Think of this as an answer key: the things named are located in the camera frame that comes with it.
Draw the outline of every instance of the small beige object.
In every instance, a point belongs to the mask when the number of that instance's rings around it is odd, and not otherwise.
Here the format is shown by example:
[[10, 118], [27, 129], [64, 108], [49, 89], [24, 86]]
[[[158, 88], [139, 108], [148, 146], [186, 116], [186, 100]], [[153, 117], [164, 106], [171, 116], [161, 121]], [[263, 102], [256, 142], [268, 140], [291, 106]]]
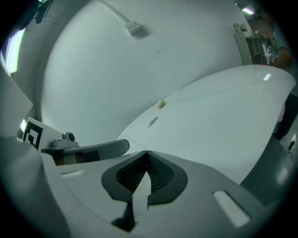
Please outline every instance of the small beige object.
[[157, 108], [162, 108], [164, 105], [165, 105], [164, 100], [159, 99], [159, 100], [158, 100], [158, 103], [157, 103]]

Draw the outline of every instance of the white cable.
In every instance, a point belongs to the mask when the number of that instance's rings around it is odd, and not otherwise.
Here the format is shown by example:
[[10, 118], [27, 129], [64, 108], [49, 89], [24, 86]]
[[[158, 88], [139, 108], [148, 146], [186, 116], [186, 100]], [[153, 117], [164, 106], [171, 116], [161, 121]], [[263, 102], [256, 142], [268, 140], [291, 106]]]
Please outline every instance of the white cable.
[[108, 3], [102, 1], [102, 0], [97, 0], [100, 3], [102, 3], [103, 5], [105, 5], [109, 10], [111, 10], [113, 13], [115, 13], [119, 18], [121, 18], [121, 20], [124, 21], [124, 23], [129, 23], [129, 20], [123, 16], [120, 12], [118, 12], [116, 9], [114, 9], [112, 6], [110, 6]]

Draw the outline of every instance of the cable connector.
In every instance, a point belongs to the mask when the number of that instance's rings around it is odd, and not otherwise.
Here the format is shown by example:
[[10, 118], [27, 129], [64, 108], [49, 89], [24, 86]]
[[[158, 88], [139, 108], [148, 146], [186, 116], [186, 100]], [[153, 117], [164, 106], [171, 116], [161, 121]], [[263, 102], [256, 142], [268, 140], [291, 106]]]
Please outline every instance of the cable connector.
[[110, 11], [115, 13], [121, 20], [125, 23], [125, 28], [128, 30], [128, 32], [132, 35], [136, 32], [138, 32], [141, 29], [141, 26], [136, 23], [134, 20], [128, 20], [125, 16], [123, 16], [120, 12], [118, 12], [115, 8], [110, 6], [108, 3], [104, 2], [103, 0], [98, 0], [100, 3], [102, 3], [105, 7], [107, 7]]
[[131, 20], [130, 22], [126, 23], [124, 26], [131, 35], [133, 35], [141, 29], [141, 26], [137, 24], [134, 20]]

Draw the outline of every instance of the white tabletop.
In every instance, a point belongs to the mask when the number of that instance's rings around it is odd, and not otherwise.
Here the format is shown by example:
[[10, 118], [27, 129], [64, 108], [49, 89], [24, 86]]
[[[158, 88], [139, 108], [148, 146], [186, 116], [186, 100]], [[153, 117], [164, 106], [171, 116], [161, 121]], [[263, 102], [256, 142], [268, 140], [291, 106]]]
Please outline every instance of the white tabletop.
[[171, 154], [209, 165], [240, 184], [265, 149], [294, 86], [289, 73], [271, 66], [225, 70], [166, 97], [161, 109], [152, 106], [118, 139], [129, 141], [128, 153]]

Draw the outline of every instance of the ceiling light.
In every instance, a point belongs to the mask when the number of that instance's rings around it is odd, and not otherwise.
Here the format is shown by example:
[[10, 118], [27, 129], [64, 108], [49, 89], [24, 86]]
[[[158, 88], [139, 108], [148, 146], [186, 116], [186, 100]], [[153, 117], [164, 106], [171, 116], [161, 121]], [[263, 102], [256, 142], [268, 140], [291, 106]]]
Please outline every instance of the ceiling light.
[[270, 76], [271, 76], [271, 74], [268, 73], [268, 74], [265, 76], [265, 78], [263, 78], [263, 80], [267, 81], [267, 80], [270, 78]]
[[20, 125], [20, 129], [24, 132], [25, 131], [25, 128], [26, 128], [26, 121], [25, 119], [23, 119], [21, 125]]
[[11, 39], [8, 47], [6, 67], [9, 73], [17, 71], [20, 43], [25, 29], [18, 31]]
[[253, 14], [253, 12], [250, 9], [247, 9], [247, 8], [242, 9], [242, 11], [248, 13], [249, 15]]

